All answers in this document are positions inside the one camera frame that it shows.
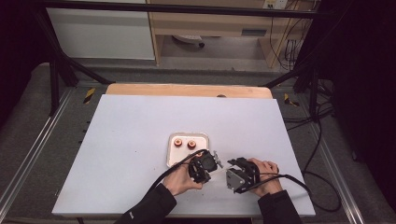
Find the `black sleeve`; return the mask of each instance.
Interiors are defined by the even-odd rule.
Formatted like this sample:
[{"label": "black sleeve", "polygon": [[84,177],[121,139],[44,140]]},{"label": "black sleeve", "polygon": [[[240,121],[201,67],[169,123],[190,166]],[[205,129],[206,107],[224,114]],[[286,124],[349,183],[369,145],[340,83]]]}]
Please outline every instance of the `black sleeve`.
[{"label": "black sleeve", "polygon": [[133,208],[124,213],[115,224],[161,223],[177,202],[171,192],[160,184]]},{"label": "black sleeve", "polygon": [[263,223],[283,224],[302,223],[287,191],[266,194],[259,201]]}]

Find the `white tabletop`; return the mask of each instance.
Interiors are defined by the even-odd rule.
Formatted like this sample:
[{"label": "white tabletop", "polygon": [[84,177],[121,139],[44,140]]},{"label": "white tabletop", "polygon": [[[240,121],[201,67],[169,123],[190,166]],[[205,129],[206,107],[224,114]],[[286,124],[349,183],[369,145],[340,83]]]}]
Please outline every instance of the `white tabletop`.
[{"label": "white tabletop", "polygon": [[[123,214],[168,167],[171,133],[206,133],[223,164],[238,157],[274,161],[304,182],[276,100],[103,95],[52,213],[65,217]],[[307,193],[281,179],[301,216],[313,216]],[[233,194],[225,172],[201,190],[176,196],[169,217],[259,217],[252,193]]]}]

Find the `human hand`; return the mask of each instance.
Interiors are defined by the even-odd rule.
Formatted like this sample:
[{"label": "human hand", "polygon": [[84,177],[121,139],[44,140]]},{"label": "human hand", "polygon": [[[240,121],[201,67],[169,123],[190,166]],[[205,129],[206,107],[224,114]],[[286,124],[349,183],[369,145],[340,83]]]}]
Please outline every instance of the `human hand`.
[{"label": "human hand", "polygon": [[[260,175],[260,181],[266,180],[278,174],[279,170],[277,165],[271,161],[259,161],[255,158],[248,159],[257,165],[260,170],[260,174],[273,174],[273,175]],[[271,180],[265,184],[258,186],[256,189],[252,189],[250,192],[257,194],[259,197],[264,196],[267,193],[274,194],[280,192],[282,186],[280,186],[279,179]]]},{"label": "human hand", "polygon": [[163,180],[163,185],[169,189],[173,196],[186,192],[188,189],[201,189],[202,183],[195,183],[189,175],[189,163],[181,164],[174,172]]}]

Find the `white tray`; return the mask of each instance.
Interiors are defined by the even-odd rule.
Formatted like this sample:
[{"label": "white tray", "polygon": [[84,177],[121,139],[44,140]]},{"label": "white tray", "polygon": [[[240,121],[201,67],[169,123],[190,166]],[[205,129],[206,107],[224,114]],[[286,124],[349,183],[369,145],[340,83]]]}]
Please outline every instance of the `white tray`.
[{"label": "white tray", "polygon": [[[174,142],[176,139],[180,139],[182,141],[181,146],[175,146]],[[189,141],[195,142],[196,146],[194,149],[190,149],[188,147]],[[200,149],[209,150],[209,138],[205,133],[172,133],[169,137],[166,165],[171,167],[173,164],[183,160],[191,153]]]}]

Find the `wooden edge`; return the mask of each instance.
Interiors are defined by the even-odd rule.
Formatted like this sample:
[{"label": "wooden edge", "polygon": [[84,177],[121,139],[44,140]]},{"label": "wooden edge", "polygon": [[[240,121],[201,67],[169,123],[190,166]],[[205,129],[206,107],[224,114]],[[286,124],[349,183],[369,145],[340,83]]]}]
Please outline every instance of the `wooden edge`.
[{"label": "wooden edge", "polygon": [[245,86],[206,86],[177,84],[120,84],[108,86],[106,94],[113,95],[171,95],[171,96],[208,96],[223,95],[230,98],[273,99],[272,93],[264,87]]}]

